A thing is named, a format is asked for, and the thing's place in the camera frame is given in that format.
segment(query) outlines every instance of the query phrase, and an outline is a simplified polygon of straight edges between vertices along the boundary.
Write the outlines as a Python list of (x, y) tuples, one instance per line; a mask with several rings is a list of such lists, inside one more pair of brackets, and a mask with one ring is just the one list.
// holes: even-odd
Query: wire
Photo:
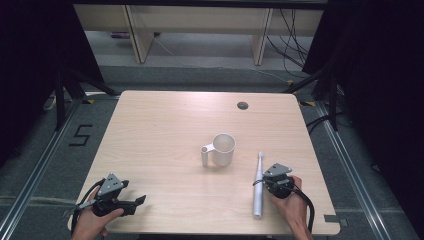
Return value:
[(301, 52), (302, 54), (308, 54), (307, 52), (303, 52), (302, 50), (299, 50), (299, 49), (297, 49), (297, 48), (294, 48), (294, 47), (292, 47), (291, 45), (289, 45), (284, 39), (283, 39), (283, 37), (282, 36), (279, 36), (280, 37), (280, 40), (284, 43), (284, 44), (286, 44), (286, 45), (288, 45), (289, 46), (289, 48), (291, 48), (292, 50), (294, 50), (294, 51), (296, 51), (296, 52)]
[[(275, 182), (270, 181), (270, 180), (259, 179), (259, 180), (256, 180), (256, 181), (253, 183), (253, 186), (255, 186), (256, 184), (258, 184), (259, 182), (265, 182), (265, 183), (269, 183), (269, 184), (275, 184)], [(304, 192), (302, 192), (302, 190), (300, 190), (300, 188), (299, 188), (298, 186), (296, 186), (296, 185), (295, 185), (295, 187), (296, 187), (297, 189), (289, 188), (289, 187), (286, 187), (286, 186), (283, 186), (283, 185), (278, 185), (278, 187), (280, 187), (280, 188), (284, 188), (284, 189), (286, 189), (286, 190), (289, 190), (289, 191), (291, 191), (291, 192), (296, 193), (296, 194), (297, 194), (297, 195), (299, 195), (299, 196), (303, 199), (303, 201), (305, 201), (305, 202), (306, 202), (306, 204), (309, 206), (309, 222), (308, 222), (308, 230), (309, 230), (309, 232), (311, 232), (311, 233), (312, 233), (312, 227), (313, 227), (313, 224), (314, 224), (314, 218), (315, 218), (315, 207), (314, 207), (314, 204), (312, 203), (311, 199), (309, 199), (309, 197), (308, 197), (308, 196), (306, 196), (306, 194), (305, 194)]]
[(290, 61), (292, 61), (293, 63), (295, 63), (297, 66), (299, 67), (303, 67), (302, 63), (299, 63), (298, 61), (296, 61), (296, 59), (290, 57), (289, 55), (287, 55), (285, 52), (281, 51), (277, 46), (274, 45), (274, 43), (271, 41), (271, 39), (269, 38), (269, 36), (266, 37), (269, 41), (269, 43), (271, 44), (271, 46), (277, 51), (277, 53), (283, 55), (285, 58), (288, 58)]
[[(340, 112), (337, 112), (336, 113), (336, 116), (338, 116), (338, 115), (343, 115), (343, 114), (345, 114), (345, 112), (344, 111), (340, 111)], [(312, 133), (312, 131), (315, 129), (315, 127), (316, 126), (318, 126), (320, 123), (322, 123), (322, 122), (324, 122), (325, 120), (329, 120), (330, 119), (330, 116), (329, 115), (325, 115), (325, 116), (322, 116), (322, 117), (319, 117), (319, 118), (317, 118), (317, 119), (315, 119), (315, 120), (313, 120), (312, 122), (310, 122), (310, 123), (307, 123), (306, 124), (306, 127), (309, 127), (309, 126), (311, 126), (312, 125), (312, 128), (311, 129), (309, 129), (309, 131), (308, 131), (308, 133), (309, 133), (309, 135), (311, 135), (311, 133)]]
[(308, 50), (306, 50), (304, 47), (302, 47), (302, 45), (300, 45), (297, 42), (297, 36), (296, 36), (296, 26), (295, 26), (295, 20), (296, 20), (296, 10), (292, 9), (292, 28), (290, 29), (289, 24), (287, 23), (286, 18), (284, 17), (284, 13), (282, 11), (282, 9), (280, 9), (280, 13), (281, 16), (283, 17), (283, 20), (287, 26), (287, 29), (289, 30), (290, 36), (293, 38), (294, 42), (296, 43), (296, 46), (298, 48), (299, 51), (301, 51), (300, 49), (302, 49), (303, 51), (305, 51), (306, 54), (308, 54)]
[[(0, 196), (0, 204), (11, 204), (16, 200), (12, 196)], [(48, 197), (32, 197), (29, 204), (47, 204), (47, 205), (72, 205), (75, 206), (74, 200), (61, 199), (61, 198), (48, 198)]]
[(96, 182), (93, 186), (91, 186), (91, 188), (85, 193), (84, 197), (81, 199), (81, 202), (77, 206), (75, 206), (74, 214), (72, 215), (71, 236), (74, 234), (75, 226), (77, 225), (77, 221), (78, 221), (78, 217), (79, 217), (79, 213), (80, 213), (78, 206), (85, 202), (88, 195), (94, 190), (94, 188), (102, 185), (105, 181), (106, 181), (106, 179), (103, 178), (102, 180)]

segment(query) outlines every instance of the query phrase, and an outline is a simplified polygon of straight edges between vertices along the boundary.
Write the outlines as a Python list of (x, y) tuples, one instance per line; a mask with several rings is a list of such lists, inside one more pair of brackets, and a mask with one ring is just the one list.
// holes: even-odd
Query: wooden table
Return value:
[[(248, 109), (240, 110), (239, 102)], [(200, 149), (218, 133), (236, 139), (233, 162), (202, 166)], [(147, 195), (136, 214), (111, 232), (165, 234), (291, 234), (264, 191), (263, 217), (252, 216), (258, 152), (263, 170), (278, 162), (303, 179), (315, 205), (314, 235), (338, 223), (296, 98), (289, 94), (126, 91), (116, 106), (79, 199), (113, 172), (129, 180), (120, 200)]]

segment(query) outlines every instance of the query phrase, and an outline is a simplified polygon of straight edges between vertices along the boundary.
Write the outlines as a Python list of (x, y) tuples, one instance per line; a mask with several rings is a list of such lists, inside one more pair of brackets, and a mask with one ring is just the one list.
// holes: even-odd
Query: metal rail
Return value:
[(31, 200), (31, 196), (34, 194), (37, 189), (38, 184), (40, 183), (44, 173), (49, 166), (51, 159), (53, 158), (60, 141), (62, 140), (66, 130), (71, 122), (71, 119), (81, 105), (81, 100), (74, 100), (67, 111), (67, 117), (62, 127), (53, 133), (50, 142), (48, 143), (46, 149), (41, 155), (40, 159), (37, 162), (37, 165), (34, 167), (31, 175), (29, 176), (25, 186), (19, 193), (15, 202), (13, 203), (11, 209), (7, 213), (6, 217), (2, 220), (0, 224), (0, 239), (7, 240), (12, 236), (13, 231), (18, 225), (19, 220), (21, 219), (29, 201)]
[[(325, 108), (322, 102), (317, 102), (317, 109), (320, 117), (328, 114), (327, 109)], [(333, 143), (334, 148), (336, 149), (340, 162), (343, 165), (349, 182), (353, 187), (353, 190), (358, 198), (359, 203), (361, 204), (361, 207), (365, 213), (365, 216), (368, 219), (372, 231), (376, 236), (376, 239), (392, 239), (390, 233), (387, 230), (386, 225), (384, 224), (383, 218), (378, 212), (373, 200), (371, 199), (371, 196), (368, 194), (364, 182), (359, 176), (355, 164), (350, 158), (349, 153), (347, 152), (339, 133), (333, 130), (333, 127), (331, 126), (328, 120), (324, 122), (324, 126), (328, 133), (328, 136), (331, 139), (331, 142)]]

